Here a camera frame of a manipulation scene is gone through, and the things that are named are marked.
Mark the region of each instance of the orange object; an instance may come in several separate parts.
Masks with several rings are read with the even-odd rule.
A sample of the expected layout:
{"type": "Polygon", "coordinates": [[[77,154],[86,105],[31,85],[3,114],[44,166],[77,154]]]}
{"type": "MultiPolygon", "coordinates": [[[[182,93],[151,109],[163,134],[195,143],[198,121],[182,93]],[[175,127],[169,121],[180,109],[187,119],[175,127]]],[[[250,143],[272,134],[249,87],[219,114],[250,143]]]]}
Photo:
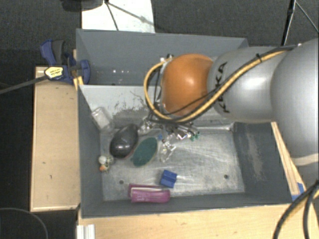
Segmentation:
{"type": "Polygon", "coordinates": [[[193,111],[206,98],[207,76],[212,64],[209,57],[201,54],[184,54],[169,62],[161,81],[163,108],[175,116],[193,111]]]}

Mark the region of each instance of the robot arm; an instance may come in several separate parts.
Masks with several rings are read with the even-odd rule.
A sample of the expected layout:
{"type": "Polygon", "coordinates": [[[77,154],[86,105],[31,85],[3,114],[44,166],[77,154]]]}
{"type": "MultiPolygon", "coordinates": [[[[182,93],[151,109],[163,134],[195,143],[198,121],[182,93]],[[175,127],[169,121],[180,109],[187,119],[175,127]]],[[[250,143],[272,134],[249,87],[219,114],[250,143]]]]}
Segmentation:
{"type": "Polygon", "coordinates": [[[148,105],[166,122],[186,123],[211,107],[232,121],[276,121],[307,187],[318,179],[318,39],[295,48],[240,49],[214,62],[198,54],[173,58],[164,68],[158,108],[147,85],[146,76],[148,105]]]}

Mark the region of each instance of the wooden board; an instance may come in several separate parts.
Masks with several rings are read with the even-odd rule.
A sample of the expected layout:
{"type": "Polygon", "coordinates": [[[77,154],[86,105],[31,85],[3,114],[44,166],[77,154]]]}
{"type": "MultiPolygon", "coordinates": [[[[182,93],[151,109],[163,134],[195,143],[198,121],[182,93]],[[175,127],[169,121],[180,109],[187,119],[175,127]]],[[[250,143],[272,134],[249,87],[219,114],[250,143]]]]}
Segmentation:
{"type": "MultiPolygon", "coordinates": [[[[45,68],[36,68],[36,77],[45,68]]],[[[44,81],[34,90],[30,210],[75,209],[80,203],[76,91],[44,81]]]]}

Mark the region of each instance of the yellow cable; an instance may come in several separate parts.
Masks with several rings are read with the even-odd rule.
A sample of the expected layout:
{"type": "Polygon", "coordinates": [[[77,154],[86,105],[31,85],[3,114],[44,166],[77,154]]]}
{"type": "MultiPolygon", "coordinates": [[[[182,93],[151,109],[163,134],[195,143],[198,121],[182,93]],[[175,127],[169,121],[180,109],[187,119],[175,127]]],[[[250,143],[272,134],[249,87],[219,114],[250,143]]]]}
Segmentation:
{"type": "MultiPolygon", "coordinates": [[[[184,122],[184,121],[187,121],[187,120],[190,120],[196,116],[198,116],[199,114],[201,114],[204,110],[206,110],[207,108],[209,108],[241,75],[243,75],[244,73],[246,73],[247,71],[249,71],[250,69],[252,69],[253,67],[259,65],[260,63],[268,60],[268,59],[271,59],[277,55],[280,55],[282,53],[286,52],[285,50],[282,50],[282,51],[277,51],[277,52],[274,52],[274,53],[271,53],[269,55],[266,55],[264,56],[263,58],[259,59],[259,60],[256,60],[252,63],[250,63],[249,65],[243,67],[241,70],[239,70],[237,73],[235,73],[233,75],[233,77],[231,77],[226,83],[224,83],[222,85],[222,87],[201,107],[199,108],[197,111],[195,111],[194,113],[192,113],[191,115],[185,117],[185,118],[182,118],[182,119],[178,119],[176,120],[175,122],[176,123],[179,123],[179,122],[184,122]]],[[[172,120],[171,117],[168,117],[168,116],[165,116],[163,115],[159,110],[157,110],[154,105],[152,104],[150,98],[149,98],[149,94],[148,94],[148,80],[149,80],[149,77],[151,75],[151,73],[153,71],[155,71],[159,66],[163,65],[166,61],[168,60],[165,60],[163,62],[160,62],[156,65],[154,65],[147,73],[147,75],[145,76],[145,79],[144,79],[144,94],[145,94],[145,99],[149,105],[149,107],[151,108],[151,110],[157,115],[159,116],[160,118],[164,119],[164,120],[172,120]]]]}

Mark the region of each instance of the white paper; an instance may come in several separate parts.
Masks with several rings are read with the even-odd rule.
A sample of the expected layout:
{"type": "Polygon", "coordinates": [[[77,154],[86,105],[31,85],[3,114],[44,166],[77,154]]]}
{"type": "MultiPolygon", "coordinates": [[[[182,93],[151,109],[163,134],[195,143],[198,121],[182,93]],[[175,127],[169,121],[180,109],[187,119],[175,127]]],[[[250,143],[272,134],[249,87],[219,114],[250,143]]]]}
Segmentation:
{"type": "Polygon", "coordinates": [[[151,0],[110,0],[85,10],[90,7],[92,2],[82,2],[83,29],[155,33],[151,0]]]}

